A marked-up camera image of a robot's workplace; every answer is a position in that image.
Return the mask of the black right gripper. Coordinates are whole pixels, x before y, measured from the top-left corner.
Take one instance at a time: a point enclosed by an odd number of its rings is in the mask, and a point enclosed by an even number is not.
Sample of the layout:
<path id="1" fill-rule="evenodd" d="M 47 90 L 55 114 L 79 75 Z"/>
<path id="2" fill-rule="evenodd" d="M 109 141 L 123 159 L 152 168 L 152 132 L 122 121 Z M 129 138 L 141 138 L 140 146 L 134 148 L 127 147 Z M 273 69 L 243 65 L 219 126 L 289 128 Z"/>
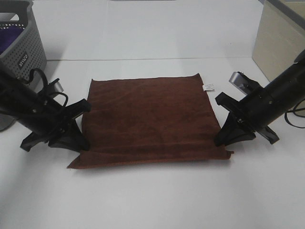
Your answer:
<path id="1" fill-rule="evenodd" d="M 228 146 L 233 143 L 255 139 L 255 133 L 259 133 L 270 144 L 279 140 L 278 135 L 268 126 L 258 126 L 250 117 L 243 112 L 240 103 L 225 93 L 220 93 L 216 103 L 229 111 L 228 117 L 214 138 L 216 146 Z"/>

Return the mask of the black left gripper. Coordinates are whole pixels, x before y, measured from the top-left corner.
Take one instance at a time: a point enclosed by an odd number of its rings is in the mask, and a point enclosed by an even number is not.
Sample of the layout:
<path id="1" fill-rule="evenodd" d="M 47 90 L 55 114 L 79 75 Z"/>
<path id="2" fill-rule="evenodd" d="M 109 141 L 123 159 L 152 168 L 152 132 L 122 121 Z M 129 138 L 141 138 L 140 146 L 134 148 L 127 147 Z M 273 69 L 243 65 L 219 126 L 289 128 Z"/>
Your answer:
<path id="1" fill-rule="evenodd" d="M 88 151 L 89 141 L 80 131 L 76 118 L 91 111 L 91 104 L 82 99 L 65 107 L 57 114 L 38 114 L 34 117 L 21 118 L 20 123 L 31 130 L 20 147 L 29 152 L 40 142 L 51 148 L 63 148 L 72 151 Z"/>

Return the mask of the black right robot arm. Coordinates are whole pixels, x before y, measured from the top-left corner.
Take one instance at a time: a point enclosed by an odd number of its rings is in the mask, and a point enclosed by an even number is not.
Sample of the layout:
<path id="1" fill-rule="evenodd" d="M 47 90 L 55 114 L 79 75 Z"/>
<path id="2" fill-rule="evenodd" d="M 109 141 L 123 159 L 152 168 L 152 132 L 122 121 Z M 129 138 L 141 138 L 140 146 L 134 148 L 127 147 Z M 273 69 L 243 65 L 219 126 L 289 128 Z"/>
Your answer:
<path id="1" fill-rule="evenodd" d="M 216 103 L 229 114 L 225 124 L 214 138 L 216 146 L 255 139 L 259 133 L 270 144 L 279 140 L 268 127 L 275 119 L 294 112 L 305 99 L 305 53 L 301 52 L 294 63 L 272 80 L 266 87 L 251 80 L 242 72 L 233 72 L 230 83 L 245 94 L 237 101 L 225 93 L 216 97 Z"/>

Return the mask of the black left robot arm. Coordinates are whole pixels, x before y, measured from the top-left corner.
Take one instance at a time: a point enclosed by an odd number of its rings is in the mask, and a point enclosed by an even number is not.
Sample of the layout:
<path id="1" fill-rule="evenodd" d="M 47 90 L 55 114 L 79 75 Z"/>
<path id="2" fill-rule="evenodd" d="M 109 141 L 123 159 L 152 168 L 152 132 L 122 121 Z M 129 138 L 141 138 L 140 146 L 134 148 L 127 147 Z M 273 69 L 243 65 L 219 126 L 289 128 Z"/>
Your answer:
<path id="1" fill-rule="evenodd" d="M 85 99 L 68 105 L 67 94 L 56 90 L 57 83 L 59 79 L 49 83 L 39 68 L 31 69 L 28 79 L 0 72 L 0 113 L 31 130 L 20 145 L 27 152 L 40 142 L 75 152 L 90 149 L 76 118 L 92 106 Z"/>

